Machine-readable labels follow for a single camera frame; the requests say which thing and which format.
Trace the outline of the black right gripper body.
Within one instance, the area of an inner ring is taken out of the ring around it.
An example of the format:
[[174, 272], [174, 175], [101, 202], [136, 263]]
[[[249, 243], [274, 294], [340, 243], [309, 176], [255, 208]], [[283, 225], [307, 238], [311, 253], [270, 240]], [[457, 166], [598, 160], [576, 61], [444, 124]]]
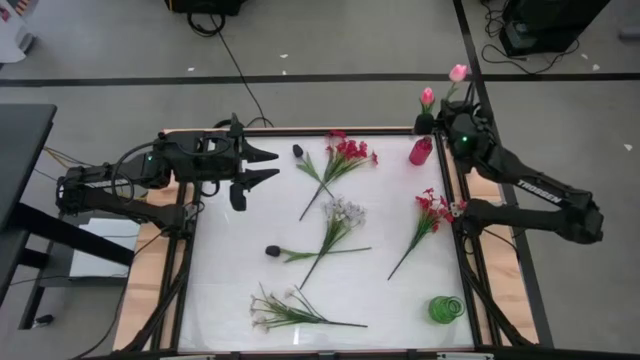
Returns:
[[472, 115], [479, 104], [465, 101], [441, 101], [440, 110], [436, 115], [431, 113], [419, 114], [414, 123], [415, 135], [430, 135], [435, 131], [448, 132], [455, 120], [463, 114]]

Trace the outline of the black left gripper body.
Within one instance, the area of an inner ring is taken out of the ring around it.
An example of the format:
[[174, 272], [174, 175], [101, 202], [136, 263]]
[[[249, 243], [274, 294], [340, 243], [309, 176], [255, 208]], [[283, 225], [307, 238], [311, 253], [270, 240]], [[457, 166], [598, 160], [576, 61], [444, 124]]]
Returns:
[[230, 180], [234, 210], [246, 210], [241, 184], [242, 133], [186, 131], [172, 134], [172, 168], [180, 182]]

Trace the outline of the pink artificial tulip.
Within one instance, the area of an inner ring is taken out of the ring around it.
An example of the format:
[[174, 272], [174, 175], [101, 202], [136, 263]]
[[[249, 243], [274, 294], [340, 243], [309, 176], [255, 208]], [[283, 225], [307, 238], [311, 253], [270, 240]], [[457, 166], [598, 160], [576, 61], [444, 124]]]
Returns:
[[446, 100], [449, 100], [450, 97], [455, 93], [458, 84], [466, 79], [468, 70], [469, 66], [463, 64], [456, 64], [451, 69], [451, 71], [449, 72], [450, 87], [445, 96]]
[[420, 105], [421, 105], [421, 114], [426, 115], [432, 112], [432, 108], [436, 101], [435, 93], [430, 87], [426, 87], [420, 97], [419, 97]]

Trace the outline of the black artificial tulip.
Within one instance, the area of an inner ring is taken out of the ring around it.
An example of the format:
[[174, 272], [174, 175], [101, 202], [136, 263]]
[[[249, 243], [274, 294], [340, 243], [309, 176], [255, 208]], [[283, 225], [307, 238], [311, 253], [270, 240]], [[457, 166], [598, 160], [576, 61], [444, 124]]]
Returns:
[[[326, 255], [329, 254], [341, 254], [341, 253], [352, 253], [352, 252], [361, 252], [371, 250], [371, 247], [365, 248], [355, 248], [355, 249], [347, 249], [347, 250], [338, 250], [338, 251], [328, 251]], [[280, 257], [285, 256], [285, 263], [290, 263], [294, 261], [315, 258], [320, 256], [320, 253], [317, 252], [297, 252], [289, 249], [282, 248], [277, 245], [269, 245], [265, 248], [265, 254], [271, 257]]]
[[324, 190], [326, 191], [331, 197], [333, 197], [333, 194], [331, 193], [331, 191], [327, 188], [325, 182], [321, 179], [321, 177], [319, 176], [319, 174], [317, 173], [311, 157], [308, 153], [306, 153], [301, 146], [299, 146], [298, 144], [294, 144], [292, 146], [292, 152], [294, 154], [294, 157], [297, 159], [297, 164], [296, 167], [303, 171], [304, 173], [306, 173], [307, 175], [311, 176], [314, 180], [316, 180], [319, 183], [319, 189], [320, 190]]

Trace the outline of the red artificial flower bunch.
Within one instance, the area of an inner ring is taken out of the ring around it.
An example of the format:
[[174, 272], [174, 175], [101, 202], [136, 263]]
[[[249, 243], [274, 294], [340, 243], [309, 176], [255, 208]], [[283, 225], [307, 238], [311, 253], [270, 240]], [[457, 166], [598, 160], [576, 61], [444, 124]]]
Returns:
[[[326, 152], [328, 160], [324, 172], [317, 173], [325, 182], [327, 188], [329, 185], [347, 173], [363, 167], [365, 165], [377, 166], [379, 164], [378, 154], [374, 150], [370, 150], [365, 141], [356, 141], [350, 139], [344, 131], [330, 130], [327, 134]], [[318, 196], [326, 192], [318, 187], [299, 217], [302, 220], [310, 207], [313, 205]]]
[[407, 250], [388, 276], [388, 280], [393, 277], [404, 260], [427, 234], [436, 233], [442, 222], [451, 224], [456, 218], [462, 215], [467, 207], [465, 201], [449, 204], [443, 196], [437, 198], [433, 188], [426, 189], [423, 195], [416, 196], [415, 200], [419, 207], [416, 229]]

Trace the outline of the white artificial flower bunch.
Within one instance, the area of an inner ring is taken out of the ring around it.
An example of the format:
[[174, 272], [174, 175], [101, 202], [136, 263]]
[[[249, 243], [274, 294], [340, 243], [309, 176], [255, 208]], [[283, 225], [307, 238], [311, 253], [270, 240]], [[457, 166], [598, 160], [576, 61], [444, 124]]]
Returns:
[[365, 223], [366, 209], [344, 198], [334, 198], [324, 204], [325, 233], [319, 250], [311, 256], [315, 258], [313, 265], [302, 281], [303, 288], [321, 259], [328, 255], [333, 247], [351, 234], [358, 226]]
[[262, 284], [259, 284], [259, 288], [258, 295], [250, 296], [249, 314], [251, 326], [265, 333], [276, 328], [304, 324], [367, 328], [364, 324], [326, 318], [315, 309], [298, 286], [286, 290], [281, 297], [274, 293], [267, 294]]

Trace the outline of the red glass vase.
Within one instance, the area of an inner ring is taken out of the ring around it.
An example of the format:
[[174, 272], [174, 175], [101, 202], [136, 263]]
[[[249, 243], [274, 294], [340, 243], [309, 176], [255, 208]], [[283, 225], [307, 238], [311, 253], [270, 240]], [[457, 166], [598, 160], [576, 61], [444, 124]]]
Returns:
[[433, 150], [432, 138], [425, 136], [420, 138], [414, 144], [410, 155], [409, 161], [415, 166], [423, 165]]

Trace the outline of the green glass vase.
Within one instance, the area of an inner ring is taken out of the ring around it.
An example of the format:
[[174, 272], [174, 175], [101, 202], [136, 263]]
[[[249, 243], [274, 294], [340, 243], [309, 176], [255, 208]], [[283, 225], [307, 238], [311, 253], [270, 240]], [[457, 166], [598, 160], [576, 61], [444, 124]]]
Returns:
[[456, 296], [437, 296], [428, 305], [430, 318], [439, 324], [449, 324], [465, 312], [462, 300]]

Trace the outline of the black equipment case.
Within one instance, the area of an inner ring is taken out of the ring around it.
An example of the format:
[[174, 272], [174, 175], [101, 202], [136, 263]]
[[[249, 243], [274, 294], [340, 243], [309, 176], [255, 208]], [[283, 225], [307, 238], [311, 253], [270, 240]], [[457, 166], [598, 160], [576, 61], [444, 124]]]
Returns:
[[611, 0], [509, 0], [499, 40], [508, 56], [562, 53]]

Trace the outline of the white flat box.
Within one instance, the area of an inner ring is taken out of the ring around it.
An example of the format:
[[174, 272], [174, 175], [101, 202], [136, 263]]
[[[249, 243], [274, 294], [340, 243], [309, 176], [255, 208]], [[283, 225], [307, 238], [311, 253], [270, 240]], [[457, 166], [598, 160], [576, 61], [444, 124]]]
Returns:
[[119, 254], [117, 248], [135, 252], [141, 225], [126, 219], [91, 218], [86, 224], [80, 225], [80, 228], [102, 238], [102, 241], [97, 245], [90, 243], [89, 251], [73, 251], [69, 276], [126, 278], [130, 266], [115, 261], [113, 255]]

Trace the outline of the black box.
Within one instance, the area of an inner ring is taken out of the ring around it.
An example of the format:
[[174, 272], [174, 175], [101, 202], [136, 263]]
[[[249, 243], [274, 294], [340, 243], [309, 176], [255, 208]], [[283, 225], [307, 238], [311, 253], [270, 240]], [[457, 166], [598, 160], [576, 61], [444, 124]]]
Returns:
[[163, 0], [175, 13], [236, 16], [247, 0]]

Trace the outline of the black desk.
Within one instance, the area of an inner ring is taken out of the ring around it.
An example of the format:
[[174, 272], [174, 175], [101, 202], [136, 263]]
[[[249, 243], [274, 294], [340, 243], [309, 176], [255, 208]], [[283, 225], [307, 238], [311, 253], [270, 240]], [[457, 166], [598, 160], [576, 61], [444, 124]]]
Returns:
[[[20, 201], [53, 126], [52, 104], [0, 103], [0, 306], [16, 269], [35, 268], [18, 328], [32, 328], [47, 286], [116, 285], [119, 278], [72, 278], [75, 249], [89, 251], [102, 238]], [[115, 261], [131, 265], [134, 253], [117, 248]]]

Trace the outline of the white cart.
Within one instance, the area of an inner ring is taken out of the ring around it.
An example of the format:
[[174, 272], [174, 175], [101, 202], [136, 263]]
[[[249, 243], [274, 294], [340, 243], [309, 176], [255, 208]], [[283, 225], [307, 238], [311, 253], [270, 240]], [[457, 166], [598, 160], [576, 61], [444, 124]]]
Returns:
[[39, 0], [0, 0], [0, 64], [24, 60], [36, 36], [28, 21]]

